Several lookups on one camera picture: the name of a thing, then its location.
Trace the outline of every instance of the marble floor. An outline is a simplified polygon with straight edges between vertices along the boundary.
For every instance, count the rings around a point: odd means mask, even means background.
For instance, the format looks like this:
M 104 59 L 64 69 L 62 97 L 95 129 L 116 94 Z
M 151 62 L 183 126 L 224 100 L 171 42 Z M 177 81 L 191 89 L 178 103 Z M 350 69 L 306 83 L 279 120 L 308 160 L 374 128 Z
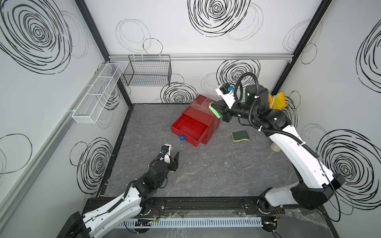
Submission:
M 180 151 L 179 168 L 155 196 L 258 196 L 268 187 L 298 181 L 283 152 L 271 150 L 263 133 L 242 126 L 236 118 L 221 121 L 207 145 L 194 147 L 171 132 L 170 126 L 187 105 L 136 104 L 104 196 L 123 193 L 129 181 L 148 170 L 163 144 Z M 231 132 L 247 130 L 249 141 L 233 142 Z

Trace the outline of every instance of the red wire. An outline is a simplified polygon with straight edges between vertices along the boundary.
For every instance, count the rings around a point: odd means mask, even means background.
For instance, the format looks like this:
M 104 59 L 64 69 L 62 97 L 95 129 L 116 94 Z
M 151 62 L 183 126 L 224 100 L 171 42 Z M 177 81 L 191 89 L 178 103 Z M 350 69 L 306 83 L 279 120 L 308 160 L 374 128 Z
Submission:
M 157 209 L 157 207 L 155 207 L 155 206 L 153 206 L 153 208 L 155 208 L 157 210 L 157 212 L 159 213 L 159 216 L 160 216 L 159 209 Z
M 278 210 L 278 208 L 276 208 L 276 210 L 279 212 L 279 218 L 281 218 L 282 216 L 281 216 L 281 214 L 280 214 L 280 211 Z

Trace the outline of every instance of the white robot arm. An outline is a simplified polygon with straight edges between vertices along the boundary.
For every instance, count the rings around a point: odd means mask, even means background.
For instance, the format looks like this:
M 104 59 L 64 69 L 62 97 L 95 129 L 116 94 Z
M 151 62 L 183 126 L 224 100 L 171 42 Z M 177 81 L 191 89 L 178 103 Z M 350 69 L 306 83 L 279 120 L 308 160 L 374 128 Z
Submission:
M 255 84 L 245 88 L 245 103 L 241 103 L 243 87 L 241 80 L 252 77 Z M 238 98 L 236 92 L 241 89 Z M 269 108 L 269 91 L 258 84 L 253 73 L 244 73 L 233 87 L 224 83 L 216 88 L 223 100 L 211 103 L 214 113 L 221 116 L 223 121 L 229 122 L 232 117 L 249 120 L 249 125 L 262 131 L 270 137 L 286 154 L 294 165 L 299 182 L 280 187 L 268 188 L 257 202 L 261 212 L 268 214 L 275 207 L 288 204 L 299 204 L 307 209 L 315 209 L 327 202 L 345 182 L 341 174 L 333 174 L 319 160 L 298 135 L 291 121 L 281 110 Z
M 160 188 L 169 171 L 176 171 L 179 152 L 172 158 L 171 145 L 162 146 L 149 170 L 127 185 L 126 192 L 107 204 L 84 215 L 72 214 L 57 238 L 101 238 L 128 218 L 149 213 L 152 195 Z

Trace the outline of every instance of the white mesh shelf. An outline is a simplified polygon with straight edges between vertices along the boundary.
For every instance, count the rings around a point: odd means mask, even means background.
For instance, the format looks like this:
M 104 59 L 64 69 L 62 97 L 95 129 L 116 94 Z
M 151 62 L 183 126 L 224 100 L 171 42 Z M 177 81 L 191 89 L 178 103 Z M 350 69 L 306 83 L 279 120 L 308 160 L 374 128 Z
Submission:
M 105 66 L 72 115 L 77 123 L 96 123 L 122 72 L 121 64 Z

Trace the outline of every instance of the red drawer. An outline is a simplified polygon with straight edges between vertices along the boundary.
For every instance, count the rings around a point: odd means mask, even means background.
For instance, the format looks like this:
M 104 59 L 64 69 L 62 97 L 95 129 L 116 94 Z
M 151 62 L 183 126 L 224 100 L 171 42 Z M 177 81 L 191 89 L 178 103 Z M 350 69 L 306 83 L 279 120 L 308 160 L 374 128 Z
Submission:
M 196 119 L 182 114 L 172 124 L 171 130 L 178 136 L 185 136 L 185 140 L 194 146 L 198 146 L 208 132 L 208 126 Z

